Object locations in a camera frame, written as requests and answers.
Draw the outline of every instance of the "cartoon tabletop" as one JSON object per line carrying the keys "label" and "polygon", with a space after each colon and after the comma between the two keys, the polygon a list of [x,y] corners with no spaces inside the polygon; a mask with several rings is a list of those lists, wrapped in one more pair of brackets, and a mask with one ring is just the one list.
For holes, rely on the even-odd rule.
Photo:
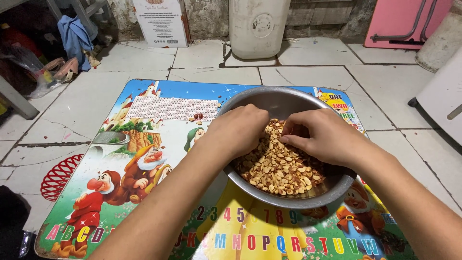
{"label": "cartoon tabletop", "polygon": [[[43,223],[36,253],[86,259],[207,134],[221,105],[254,87],[259,86],[129,81]],[[326,102],[366,135],[344,92],[292,88]],[[250,197],[221,172],[185,223],[169,259],[417,258],[359,177],[327,206],[290,210]]]}

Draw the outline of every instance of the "white appliance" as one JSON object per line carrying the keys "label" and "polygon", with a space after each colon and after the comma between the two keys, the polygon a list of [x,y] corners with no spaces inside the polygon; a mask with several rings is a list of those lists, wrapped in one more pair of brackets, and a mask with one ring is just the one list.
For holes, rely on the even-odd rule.
{"label": "white appliance", "polygon": [[416,98],[425,112],[462,145],[462,47]]}
{"label": "white appliance", "polygon": [[230,0],[232,52],[241,59],[270,58],[281,50],[291,0]]}

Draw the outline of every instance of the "red plastic basket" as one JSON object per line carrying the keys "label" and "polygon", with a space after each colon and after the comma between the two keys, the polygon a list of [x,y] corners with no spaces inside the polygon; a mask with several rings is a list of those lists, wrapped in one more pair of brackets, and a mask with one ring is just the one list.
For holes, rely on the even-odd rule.
{"label": "red plastic basket", "polygon": [[60,161],[60,163],[55,165],[47,173],[47,175],[43,178],[42,186],[40,188],[40,192],[45,199],[51,201],[56,201],[58,199],[62,189],[82,159],[82,156],[84,155],[74,155],[64,161]]}

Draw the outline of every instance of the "blue cloth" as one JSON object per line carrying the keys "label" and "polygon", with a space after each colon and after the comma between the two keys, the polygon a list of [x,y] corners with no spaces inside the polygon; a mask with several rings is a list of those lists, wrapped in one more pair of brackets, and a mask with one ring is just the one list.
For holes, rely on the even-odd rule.
{"label": "blue cloth", "polygon": [[93,44],[80,19],[77,16],[70,18],[67,15],[63,15],[61,20],[58,21],[58,30],[61,34],[62,44],[64,45],[64,50],[67,52],[68,59],[77,57],[79,69],[89,71],[91,65],[82,53],[82,49],[92,51]]}

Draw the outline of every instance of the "plastic bag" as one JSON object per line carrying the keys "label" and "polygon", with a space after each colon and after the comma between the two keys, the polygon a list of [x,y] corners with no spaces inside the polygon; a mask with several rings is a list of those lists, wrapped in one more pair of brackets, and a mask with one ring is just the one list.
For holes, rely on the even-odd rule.
{"label": "plastic bag", "polygon": [[60,86],[59,82],[53,77],[53,73],[45,69],[44,65],[32,51],[24,47],[10,46],[4,48],[0,58],[10,59],[17,65],[27,69],[37,81],[37,88],[30,95],[26,96],[28,99],[41,98]]}

